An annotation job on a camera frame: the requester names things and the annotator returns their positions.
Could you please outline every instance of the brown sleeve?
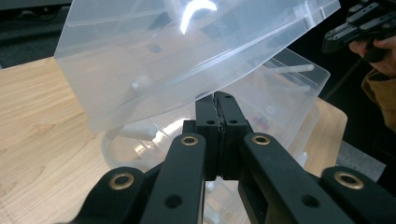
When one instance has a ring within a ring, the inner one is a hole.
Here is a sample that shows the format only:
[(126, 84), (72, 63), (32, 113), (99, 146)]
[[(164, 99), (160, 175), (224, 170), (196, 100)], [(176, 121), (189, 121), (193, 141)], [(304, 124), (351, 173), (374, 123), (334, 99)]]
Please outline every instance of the brown sleeve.
[(364, 78), (361, 87), (381, 109), (387, 127), (396, 133), (396, 79), (388, 79), (373, 70)]

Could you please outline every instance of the wooden table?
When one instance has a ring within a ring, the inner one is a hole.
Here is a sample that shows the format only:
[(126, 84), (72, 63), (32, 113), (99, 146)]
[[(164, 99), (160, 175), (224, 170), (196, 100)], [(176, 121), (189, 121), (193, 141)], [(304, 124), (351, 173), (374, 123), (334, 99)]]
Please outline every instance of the wooden table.
[[(317, 100), (305, 169), (333, 166), (347, 116)], [(109, 168), (103, 133), (87, 118), (53, 58), (0, 70), (0, 223), (70, 221)]]

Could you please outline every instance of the container lid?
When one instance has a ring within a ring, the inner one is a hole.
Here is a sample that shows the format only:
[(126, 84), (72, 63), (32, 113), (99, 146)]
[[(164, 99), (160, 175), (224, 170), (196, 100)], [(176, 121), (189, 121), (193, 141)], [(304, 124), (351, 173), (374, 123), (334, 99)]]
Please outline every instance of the container lid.
[(55, 59), (98, 132), (224, 88), (339, 7), (336, 0), (74, 0)]

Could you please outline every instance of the clear plastic box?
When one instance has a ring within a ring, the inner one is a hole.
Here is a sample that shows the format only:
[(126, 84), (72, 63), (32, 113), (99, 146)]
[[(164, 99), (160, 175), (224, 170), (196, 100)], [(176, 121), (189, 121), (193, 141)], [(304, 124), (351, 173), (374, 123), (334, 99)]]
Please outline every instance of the clear plastic box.
[(337, 0), (74, 0), (55, 59), (99, 132), (226, 87), (339, 7)]
[[(304, 148), (319, 116), (314, 102), (329, 76), (284, 49), (222, 91), (235, 97), (254, 132), (271, 134), (304, 165)], [(106, 161), (112, 168), (132, 166), (146, 172), (164, 160), (185, 119), (195, 119), (194, 103), (107, 131), (102, 142)], [(236, 182), (206, 182), (204, 216), (205, 223), (248, 223)]]

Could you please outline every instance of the black object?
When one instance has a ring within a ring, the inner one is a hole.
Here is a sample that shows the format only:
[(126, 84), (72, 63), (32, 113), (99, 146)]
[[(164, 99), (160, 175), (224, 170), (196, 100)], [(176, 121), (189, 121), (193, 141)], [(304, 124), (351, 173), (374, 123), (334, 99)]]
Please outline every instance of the black object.
[(274, 137), (254, 133), (230, 94), (197, 101), (196, 113), (162, 164), (108, 172), (71, 223), (201, 223), (205, 181), (217, 175), (239, 181), (251, 223), (396, 222), (388, 192), (343, 167), (317, 180)]
[(332, 53), (355, 40), (367, 40), (364, 60), (381, 61), (386, 49), (374, 47), (374, 39), (386, 39), (396, 35), (396, 2), (392, 0), (361, 0), (348, 11), (346, 22), (325, 36), (322, 52)]

